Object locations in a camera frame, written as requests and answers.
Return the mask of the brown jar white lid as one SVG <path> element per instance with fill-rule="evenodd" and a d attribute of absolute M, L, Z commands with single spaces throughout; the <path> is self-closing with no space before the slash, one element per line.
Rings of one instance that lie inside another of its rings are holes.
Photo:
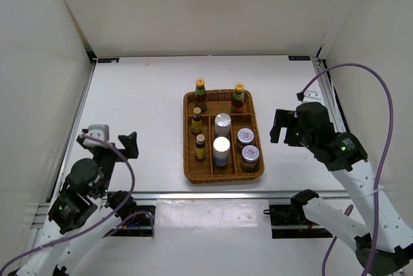
<path fill-rule="evenodd" d="M 236 149 L 242 152 L 245 146 L 252 145 L 255 139 L 254 132 L 250 128 L 242 128 L 237 133 Z"/>
<path fill-rule="evenodd" d="M 260 151 L 254 145 L 247 145 L 241 151 L 241 169 L 245 172 L 256 172 L 259 169 Z"/>

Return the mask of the red label sauce bottle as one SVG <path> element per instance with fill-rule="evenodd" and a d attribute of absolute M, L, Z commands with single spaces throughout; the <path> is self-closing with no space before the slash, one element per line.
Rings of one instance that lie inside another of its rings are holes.
<path fill-rule="evenodd" d="M 231 112 L 242 113 L 245 102 L 245 86 L 242 83 L 237 83 L 234 87 L 234 92 L 231 98 Z"/>

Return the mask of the silver lid blue can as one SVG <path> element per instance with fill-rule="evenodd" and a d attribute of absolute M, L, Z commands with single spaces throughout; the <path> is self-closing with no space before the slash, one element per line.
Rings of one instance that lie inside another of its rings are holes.
<path fill-rule="evenodd" d="M 218 167 L 228 164 L 230 141 L 226 137 L 217 137 L 213 142 L 213 161 Z"/>

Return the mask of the small brown cork bottle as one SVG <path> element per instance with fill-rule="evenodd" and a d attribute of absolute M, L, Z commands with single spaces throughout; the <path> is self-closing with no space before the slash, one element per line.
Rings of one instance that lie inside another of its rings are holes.
<path fill-rule="evenodd" d="M 199 161 L 205 159 L 206 157 L 206 142 L 205 136 L 203 134 L 198 134 L 196 136 L 196 149 L 195 158 Z"/>

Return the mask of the small yellow cork bottle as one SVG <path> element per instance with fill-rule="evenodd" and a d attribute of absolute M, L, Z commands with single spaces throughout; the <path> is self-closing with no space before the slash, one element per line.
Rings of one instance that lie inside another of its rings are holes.
<path fill-rule="evenodd" d="M 202 115 L 200 107 L 193 109 L 192 115 L 192 133 L 198 135 L 202 132 Z"/>

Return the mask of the green label sauce bottle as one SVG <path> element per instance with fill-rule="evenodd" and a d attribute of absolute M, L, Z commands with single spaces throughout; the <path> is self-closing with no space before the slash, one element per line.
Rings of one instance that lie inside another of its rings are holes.
<path fill-rule="evenodd" d="M 207 109 L 207 91 L 205 89 L 205 80 L 203 78 L 198 78 L 196 80 L 195 106 L 200 108 L 202 112 Z"/>

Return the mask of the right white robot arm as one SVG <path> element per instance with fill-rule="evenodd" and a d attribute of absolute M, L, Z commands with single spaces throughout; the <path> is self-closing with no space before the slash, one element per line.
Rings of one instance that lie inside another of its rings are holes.
<path fill-rule="evenodd" d="M 296 110 L 278 109 L 270 141 L 278 143 L 286 129 L 285 144 L 304 147 L 344 187 L 363 222 L 347 217 L 313 190 L 290 200 L 289 216 L 297 224 L 314 222 L 343 241 L 370 275 L 390 275 L 412 260 L 412 229 L 399 216 L 380 186 L 360 141 L 350 132 L 337 132 L 328 110 L 309 102 Z"/>

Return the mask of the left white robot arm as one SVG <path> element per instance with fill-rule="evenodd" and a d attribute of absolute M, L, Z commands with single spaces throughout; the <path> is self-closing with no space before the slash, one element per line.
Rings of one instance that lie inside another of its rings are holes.
<path fill-rule="evenodd" d="M 11 259 L 1 271 L 29 256 L 12 275 L 68 275 L 112 228 L 134 220 L 137 212 L 132 193 L 108 191 L 115 164 L 127 164 L 139 154 L 136 132 L 119 135 L 118 139 L 122 149 L 109 141 L 104 125 L 81 132 L 77 142 L 93 157 L 80 159 L 72 166 L 49 207 L 37 246 Z"/>

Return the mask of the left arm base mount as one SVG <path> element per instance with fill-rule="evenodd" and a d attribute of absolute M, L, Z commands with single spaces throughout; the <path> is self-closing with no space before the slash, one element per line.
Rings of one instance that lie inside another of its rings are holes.
<path fill-rule="evenodd" d="M 137 203 L 130 196 L 115 214 L 116 225 L 105 237 L 154 237 L 156 206 Z"/>

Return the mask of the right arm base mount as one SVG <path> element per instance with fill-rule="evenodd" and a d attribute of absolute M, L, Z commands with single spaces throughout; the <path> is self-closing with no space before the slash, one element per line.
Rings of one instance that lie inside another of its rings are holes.
<path fill-rule="evenodd" d="M 263 214 L 270 217 L 273 239 L 320 239 L 332 234 L 305 217 L 303 207 L 309 200 L 319 198 L 313 190 L 303 190 L 290 199 L 289 204 L 270 204 Z"/>

